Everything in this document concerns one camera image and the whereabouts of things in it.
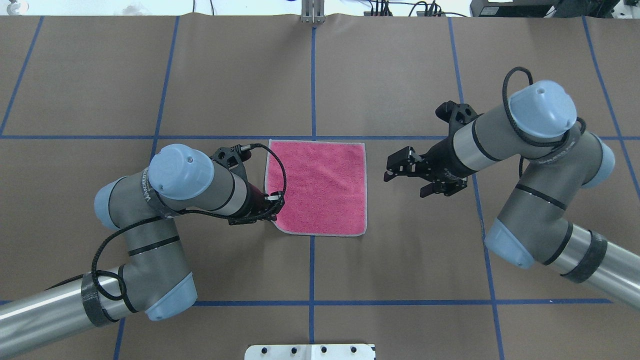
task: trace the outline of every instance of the light blue cap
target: light blue cap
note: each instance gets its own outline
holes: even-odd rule
[[[190,272],[178,285],[145,310],[145,314],[152,321],[164,320],[189,309],[197,298],[193,272]]]
[[[160,195],[173,200],[192,199],[213,180],[213,162],[202,151],[181,143],[165,146],[149,164],[149,183]]]
[[[593,178],[586,184],[582,185],[583,189],[598,186],[602,181],[605,181],[609,175],[611,175],[613,168],[616,166],[616,157],[613,155],[611,148],[608,147],[607,144],[603,143],[599,137],[596,136],[596,139],[598,139],[600,147],[602,148],[602,162],[600,162],[600,168],[595,176],[593,176]]]
[[[509,97],[513,120],[525,133],[555,138],[569,130],[578,116],[564,89],[551,80],[541,80]]]
[[[98,193],[95,194],[95,198],[93,200],[93,211],[95,212],[95,216],[98,217],[100,222],[102,222],[102,225],[111,230],[119,230],[120,228],[113,223],[111,215],[109,214],[109,199],[111,198],[113,188],[116,187],[116,184],[125,177],[126,176],[123,176],[111,184],[101,188]]]
[[[515,266],[528,269],[534,260],[529,251],[518,241],[509,229],[498,219],[484,239],[487,249]]]

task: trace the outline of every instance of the folded cloth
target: folded cloth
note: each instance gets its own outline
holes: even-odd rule
[[[287,234],[358,236],[367,229],[367,165],[363,143],[270,140],[287,172],[285,204],[275,225]],[[282,189],[267,159],[264,188]]]

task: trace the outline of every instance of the pink cloth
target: pink cloth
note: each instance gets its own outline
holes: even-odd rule
[[[275,222],[288,234],[358,236],[367,229],[367,165],[363,143],[270,140],[287,172],[285,205]],[[272,156],[266,192],[282,189]]]

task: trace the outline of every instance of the white mounting plate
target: white mounting plate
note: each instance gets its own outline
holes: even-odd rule
[[[244,360],[376,360],[376,346],[373,344],[252,345],[246,349]]]

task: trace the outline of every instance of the white bracket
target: white bracket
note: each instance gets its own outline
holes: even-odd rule
[[[300,21],[305,24],[322,24],[324,22],[324,0],[302,0]]]
[[[376,360],[373,344],[253,345],[244,360]]]

